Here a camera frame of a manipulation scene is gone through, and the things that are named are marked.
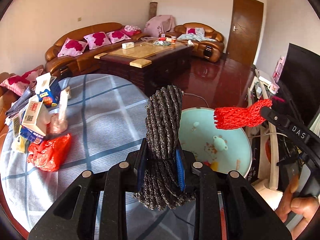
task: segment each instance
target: blue gripper pad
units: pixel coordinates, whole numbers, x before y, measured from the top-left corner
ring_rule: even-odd
[[[180,150],[176,148],[176,164],[177,164],[177,172],[178,172],[178,183],[181,191],[183,192],[186,188],[186,183],[184,180],[184,168],[181,160]]]

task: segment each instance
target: blue and white tablecloth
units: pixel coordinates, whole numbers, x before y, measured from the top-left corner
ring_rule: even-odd
[[[27,230],[37,223],[57,197],[84,170],[108,170],[138,150],[146,135],[147,97],[129,81],[103,74],[89,74],[60,81],[70,86],[68,130],[72,147],[57,172],[41,171],[27,163],[27,154],[11,150],[12,127],[6,136],[0,175],[5,198],[14,218]],[[100,209],[96,220],[97,238]],[[127,193],[127,230],[131,240],[193,239],[194,202],[174,211],[152,211]]]

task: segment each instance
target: wooden door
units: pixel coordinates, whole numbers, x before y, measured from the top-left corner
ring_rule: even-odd
[[[251,66],[259,43],[263,3],[257,0],[233,0],[227,58]]]

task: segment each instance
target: red plastic bag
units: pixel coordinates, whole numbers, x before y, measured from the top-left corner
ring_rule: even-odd
[[[71,146],[71,135],[43,141],[41,144],[31,143],[28,151],[28,163],[32,163],[43,171],[57,171],[65,161]]]

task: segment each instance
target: human hand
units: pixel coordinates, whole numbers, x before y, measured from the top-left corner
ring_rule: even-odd
[[[298,185],[299,178],[298,176],[294,176],[285,192],[283,193],[278,208],[275,210],[275,213],[278,215],[282,222],[285,222],[287,220],[290,211],[293,211],[294,213],[299,215],[303,215],[303,219],[291,231],[293,240],[295,240],[307,227],[319,207],[319,200],[315,197],[299,197],[292,199],[292,195],[294,192],[296,192]]]

